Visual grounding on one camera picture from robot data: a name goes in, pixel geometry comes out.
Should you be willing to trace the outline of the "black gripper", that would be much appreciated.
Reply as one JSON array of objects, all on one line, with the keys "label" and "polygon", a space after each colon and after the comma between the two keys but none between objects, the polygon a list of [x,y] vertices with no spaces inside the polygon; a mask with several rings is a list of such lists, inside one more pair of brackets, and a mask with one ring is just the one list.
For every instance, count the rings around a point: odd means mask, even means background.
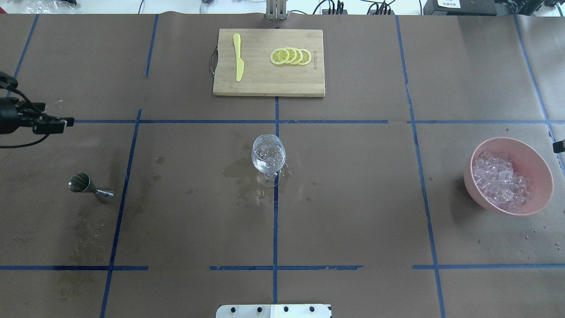
[{"label": "black gripper", "polygon": [[[13,76],[0,71],[0,88],[16,89],[18,81]],[[74,117],[45,117],[45,104],[39,102],[27,103],[17,98],[2,98],[0,100],[0,133],[11,134],[20,127],[32,128],[34,134],[50,135],[64,133],[65,127],[72,127]]]}]

